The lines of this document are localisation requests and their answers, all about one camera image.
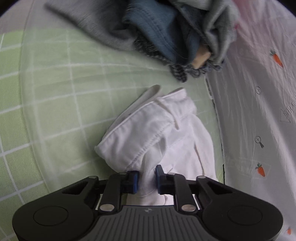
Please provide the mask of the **green checkered tablecloth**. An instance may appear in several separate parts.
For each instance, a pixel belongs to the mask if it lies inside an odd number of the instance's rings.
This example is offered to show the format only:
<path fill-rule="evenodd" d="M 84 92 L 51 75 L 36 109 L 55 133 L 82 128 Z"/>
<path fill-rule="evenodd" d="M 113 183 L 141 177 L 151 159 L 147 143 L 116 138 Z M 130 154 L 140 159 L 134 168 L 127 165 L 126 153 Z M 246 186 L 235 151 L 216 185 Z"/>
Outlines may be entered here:
<path fill-rule="evenodd" d="M 121 52 L 73 29 L 1 34 L 1 240 L 15 240 L 11 219 L 23 204 L 88 175 L 111 173 L 94 147 L 146 89 L 184 87 L 209 131 L 217 177 L 221 142 L 204 77 L 178 82 L 169 68 Z"/>

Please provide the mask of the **grey sweatshirt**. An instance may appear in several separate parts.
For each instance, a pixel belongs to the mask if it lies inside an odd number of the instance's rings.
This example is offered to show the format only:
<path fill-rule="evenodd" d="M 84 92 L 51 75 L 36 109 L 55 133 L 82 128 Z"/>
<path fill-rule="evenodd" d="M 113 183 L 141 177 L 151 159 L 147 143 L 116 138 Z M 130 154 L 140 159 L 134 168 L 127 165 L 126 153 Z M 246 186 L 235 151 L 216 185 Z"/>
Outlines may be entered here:
<path fill-rule="evenodd" d="M 202 22 L 202 45 L 211 52 L 210 61 L 220 65 L 236 39 L 237 8 L 233 1 L 177 1 L 206 11 Z M 120 50 L 135 48 L 136 32 L 123 23 L 129 1 L 47 1 L 47 9 L 64 17 L 88 35 Z"/>

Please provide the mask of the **grey carrot-print storage bag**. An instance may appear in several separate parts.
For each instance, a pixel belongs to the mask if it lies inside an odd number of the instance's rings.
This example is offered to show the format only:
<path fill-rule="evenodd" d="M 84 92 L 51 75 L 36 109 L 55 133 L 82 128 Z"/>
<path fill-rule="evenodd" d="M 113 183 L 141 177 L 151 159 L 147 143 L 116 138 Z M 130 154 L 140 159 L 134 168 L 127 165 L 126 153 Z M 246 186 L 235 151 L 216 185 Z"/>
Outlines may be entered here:
<path fill-rule="evenodd" d="M 295 16 L 278 1 L 237 1 L 220 72 L 209 75 L 226 184 L 275 205 L 295 240 Z"/>

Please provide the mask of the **blue denim jeans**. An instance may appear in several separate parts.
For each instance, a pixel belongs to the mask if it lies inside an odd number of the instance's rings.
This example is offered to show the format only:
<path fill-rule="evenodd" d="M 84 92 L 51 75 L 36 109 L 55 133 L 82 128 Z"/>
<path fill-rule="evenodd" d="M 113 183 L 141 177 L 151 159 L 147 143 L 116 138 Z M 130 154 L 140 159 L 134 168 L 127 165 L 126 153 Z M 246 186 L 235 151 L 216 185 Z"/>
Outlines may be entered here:
<path fill-rule="evenodd" d="M 136 32 L 138 51 L 190 65 L 203 42 L 206 11 L 177 1 L 129 1 L 123 23 Z"/>

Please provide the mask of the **dark plaid shirt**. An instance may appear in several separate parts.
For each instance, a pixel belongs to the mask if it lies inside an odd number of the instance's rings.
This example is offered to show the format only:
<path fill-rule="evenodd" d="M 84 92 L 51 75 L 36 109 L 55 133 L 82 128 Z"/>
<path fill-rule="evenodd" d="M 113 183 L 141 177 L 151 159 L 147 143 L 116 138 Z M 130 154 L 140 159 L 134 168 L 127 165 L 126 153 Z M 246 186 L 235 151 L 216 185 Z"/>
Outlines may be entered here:
<path fill-rule="evenodd" d="M 188 80 L 189 75 L 193 78 L 199 78 L 202 75 L 211 72 L 212 70 L 220 71 L 224 64 L 224 61 L 222 61 L 221 65 L 214 65 L 212 61 L 207 60 L 206 63 L 202 65 L 202 67 L 194 69 L 192 65 L 182 66 L 171 63 L 171 61 L 165 58 L 160 53 L 160 51 L 158 51 L 156 47 L 145 38 L 138 37 L 134 41 L 134 46 L 138 52 L 144 54 L 147 57 L 161 61 L 161 63 L 164 65 L 169 66 L 172 75 L 182 83 L 185 83 Z"/>

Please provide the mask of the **white trousers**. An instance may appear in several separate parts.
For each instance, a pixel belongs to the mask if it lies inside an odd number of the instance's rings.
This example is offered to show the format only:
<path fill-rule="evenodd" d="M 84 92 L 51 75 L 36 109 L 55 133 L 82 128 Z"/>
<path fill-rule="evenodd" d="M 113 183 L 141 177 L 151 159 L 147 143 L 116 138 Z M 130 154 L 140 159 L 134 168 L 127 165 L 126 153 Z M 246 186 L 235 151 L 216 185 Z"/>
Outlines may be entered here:
<path fill-rule="evenodd" d="M 189 180 L 216 179 L 211 136 L 184 88 L 165 95 L 161 86 L 150 87 L 112 123 L 95 152 L 115 172 L 139 172 L 138 191 L 127 196 L 128 205 L 173 204 L 171 195 L 158 194 L 158 165 Z"/>

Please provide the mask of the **red garment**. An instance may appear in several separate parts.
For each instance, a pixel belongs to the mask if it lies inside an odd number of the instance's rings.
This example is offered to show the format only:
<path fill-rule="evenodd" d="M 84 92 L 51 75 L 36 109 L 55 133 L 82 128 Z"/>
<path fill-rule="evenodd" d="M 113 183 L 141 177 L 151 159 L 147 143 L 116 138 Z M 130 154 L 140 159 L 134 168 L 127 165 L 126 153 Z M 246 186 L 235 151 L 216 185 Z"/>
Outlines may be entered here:
<path fill-rule="evenodd" d="M 246 0 L 234 0 L 233 1 L 237 8 L 237 20 L 235 29 L 236 30 L 246 30 L 248 28 L 248 22 L 246 17 L 246 10 L 248 7 L 248 1 Z"/>

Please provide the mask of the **beige garment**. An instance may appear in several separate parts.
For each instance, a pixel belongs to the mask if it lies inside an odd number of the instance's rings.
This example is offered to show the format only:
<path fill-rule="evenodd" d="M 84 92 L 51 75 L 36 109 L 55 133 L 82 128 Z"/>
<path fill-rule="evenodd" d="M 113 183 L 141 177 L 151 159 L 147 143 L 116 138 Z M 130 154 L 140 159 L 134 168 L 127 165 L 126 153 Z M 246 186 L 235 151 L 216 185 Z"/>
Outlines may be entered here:
<path fill-rule="evenodd" d="M 196 56 L 192 61 L 192 66 L 194 69 L 199 69 L 202 67 L 205 62 L 211 57 L 211 52 L 208 47 L 205 45 L 200 45 L 198 51 L 196 52 Z"/>

